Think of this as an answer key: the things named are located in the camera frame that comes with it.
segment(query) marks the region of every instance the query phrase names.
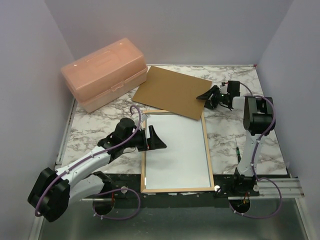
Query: toolbox lid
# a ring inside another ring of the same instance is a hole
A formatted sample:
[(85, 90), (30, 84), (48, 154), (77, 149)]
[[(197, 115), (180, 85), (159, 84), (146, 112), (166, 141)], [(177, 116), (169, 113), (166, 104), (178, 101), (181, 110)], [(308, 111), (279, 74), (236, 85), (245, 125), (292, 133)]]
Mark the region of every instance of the toolbox lid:
[(145, 68), (143, 53), (123, 38), (64, 66), (61, 72), (75, 98), (85, 102), (110, 89), (115, 91)]

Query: wooden frame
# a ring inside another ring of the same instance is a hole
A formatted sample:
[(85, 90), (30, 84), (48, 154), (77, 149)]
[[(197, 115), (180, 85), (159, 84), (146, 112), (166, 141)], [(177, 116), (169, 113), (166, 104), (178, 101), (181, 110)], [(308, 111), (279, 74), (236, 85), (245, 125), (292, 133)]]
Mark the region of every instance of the wooden frame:
[[(146, 115), (165, 115), (165, 114), (175, 114), (166, 110), (145, 110), (143, 111)], [(214, 191), (214, 175), (212, 171), (212, 164), (210, 158), (210, 151), (209, 151), (209, 143), (208, 143), (208, 136), (207, 136), (207, 128), (205, 123), (205, 115), (202, 112), (201, 114), (201, 124), (203, 130), (203, 138), (204, 138), (204, 145), (205, 145), (205, 152), (206, 152), (206, 159), (207, 159), (207, 166), (209, 171), (209, 178), (210, 178), (210, 185), (211, 187), (190, 187), (190, 188), (159, 188), (159, 189), (146, 189), (146, 160), (147, 160), (147, 152), (144, 151), (142, 154), (142, 162), (141, 162), (141, 181), (140, 181), (140, 191), (141, 193), (179, 193), (179, 192), (206, 192), (206, 191)], [(146, 129), (147, 122), (143, 122), (143, 127)]]

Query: tabletop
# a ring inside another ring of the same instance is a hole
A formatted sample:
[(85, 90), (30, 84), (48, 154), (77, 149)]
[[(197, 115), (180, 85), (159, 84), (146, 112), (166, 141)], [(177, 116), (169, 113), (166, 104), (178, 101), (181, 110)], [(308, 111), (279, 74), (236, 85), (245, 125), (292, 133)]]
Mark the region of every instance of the tabletop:
[[(256, 69), (253, 66), (156, 66), (220, 85), (229, 80), (246, 84), (253, 94), (263, 94)], [(114, 131), (121, 118), (131, 117), (130, 106), (136, 104), (142, 111), (155, 109), (132, 101), (135, 88), (100, 109), (87, 113), (79, 104), (73, 113), (71, 130), (67, 136), (65, 151), (61, 157), (62, 166), (80, 159), (92, 150), (102, 138)], [(240, 86), (241, 95), (249, 92)], [(230, 111), (219, 107), (204, 110), (207, 137), (213, 174), (233, 174), (238, 164), (236, 141), (240, 154), (244, 152), (246, 131), (243, 127), (243, 110)], [(140, 174), (142, 153), (136, 151), (123, 154), (110, 164), (99, 169), (109, 174)], [(265, 140), (257, 164), (260, 175), (286, 175), (286, 165), (275, 131)]]

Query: pink toolbox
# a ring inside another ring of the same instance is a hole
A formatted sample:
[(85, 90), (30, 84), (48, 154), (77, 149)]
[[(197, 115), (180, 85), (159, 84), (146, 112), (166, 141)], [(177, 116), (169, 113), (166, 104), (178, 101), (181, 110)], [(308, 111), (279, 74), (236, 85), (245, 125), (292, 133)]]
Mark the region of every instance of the pink toolbox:
[(75, 99), (91, 113), (147, 80), (143, 53), (127, 38), (61, 69)]

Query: gray floor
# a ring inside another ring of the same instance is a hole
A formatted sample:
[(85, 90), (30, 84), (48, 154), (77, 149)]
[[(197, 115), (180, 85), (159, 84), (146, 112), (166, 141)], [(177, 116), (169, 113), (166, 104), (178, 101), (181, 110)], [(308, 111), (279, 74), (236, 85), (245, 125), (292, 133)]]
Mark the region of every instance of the gray floor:
[[(278, 200), (252, 200), (248, 213), (263, 216)], [(93, 217), (92, 203), (79, 201), (55, 222), (44, 221), (41, 240), (307, 240), (294, 199), (285, 199), (280, 213), (254, 220), (235, 215), (228, 208), (144, 208), (126, 221)], [(133, 210), (116, 210), (117, 215)]]

